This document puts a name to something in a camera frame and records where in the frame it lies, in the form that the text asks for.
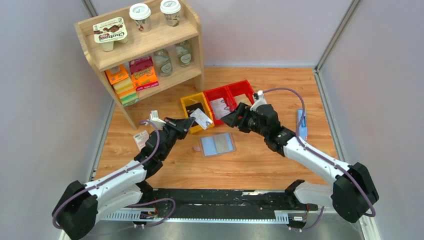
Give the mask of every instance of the stacked snack boxes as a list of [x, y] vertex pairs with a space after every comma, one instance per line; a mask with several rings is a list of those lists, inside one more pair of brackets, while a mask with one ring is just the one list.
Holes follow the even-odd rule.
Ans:
[[133, 82], [123, 64], [105, 71], [107, 79], [124, 107], [139, 101]]
[[129, 62], [132, 86], [136, 91], [159, 85], [151, 56], [138, 58]]

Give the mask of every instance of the white wall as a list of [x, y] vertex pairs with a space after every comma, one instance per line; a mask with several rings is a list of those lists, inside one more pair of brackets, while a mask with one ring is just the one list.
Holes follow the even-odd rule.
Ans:
[[53, 208], [87, 180], [111, 99], [74, 30], [89, 17], [80, 0], [8, 0], [1, 11], [1, 238], [55, 240]]
[[[91, 0], [99, 14], [140, 0]], [[314, 66], [351, 0], [187, 0], [200, 17], [205, 65]]]
[[364, 0], [322, 70], [345, 156], [380, 196], [383, 240], [418, 240], [424, 210], [424, 2]]

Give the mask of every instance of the red box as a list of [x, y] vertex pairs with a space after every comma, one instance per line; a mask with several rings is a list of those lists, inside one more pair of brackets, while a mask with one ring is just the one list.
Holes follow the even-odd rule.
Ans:
[[233, 99], [239, 95], [246, 95], [246, 97], [249, 99], [251, 104], [255, 103], [255, 100], [253, 99], [253, 89], [247, 79], [243, 81], [238, 81], [235, 83], [228, 84], [226, 87], [228, 87], [229, 92], [233, 96]]
[[206, 90], [203, 93], [206, 98], [206, 102], [209, 105], [210, 110], [212, 111], [213, 122], [215, 123], [215, 126], [223, 124], [223, 121], [215, 118], [215, 113], [211, 105], [211, 101], [223, 98], [230, 111], [234, 111], [237, 107], [237, 104], [233, 96], [231, 95], [230, 90], [227, 88], [227, 86], [221, 86], [211, 90]]
[[153, 67], [153, 61], [151, 56], [140, 57], [131, 60], [129, 63], [129, 73], [131, 75], [141, 72], [148, 67]]

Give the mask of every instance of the glass jar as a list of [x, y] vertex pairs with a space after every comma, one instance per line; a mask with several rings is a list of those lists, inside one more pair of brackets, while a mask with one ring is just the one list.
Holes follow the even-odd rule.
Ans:
[[165, 48], [155, 51], [153, 53], [153, 60], [156, 72], [158, 72], [161, 77], [168, 77], [172, 74], [170, 54]]
[[192, 46], [188, 40], [175, 44], [175, 50], [181, 67], [187, 67], [192, 63]]

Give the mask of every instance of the chobani label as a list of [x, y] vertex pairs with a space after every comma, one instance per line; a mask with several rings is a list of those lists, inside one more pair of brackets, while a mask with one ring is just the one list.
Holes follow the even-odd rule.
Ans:
[[188, 64], [192, 60], [192, 55], [187, 53], [179, 58], [183, 64]]
[[115, 17], [113, 19], [93, 25], [94, 41], [98, 44], [111, 41], [119, 41], [127, 36], [124, 19]]
[[163, 73], [168, 74], [172, 71], [172, 65], [170, 62], [160, 67], [160, 70], [162, 70]]

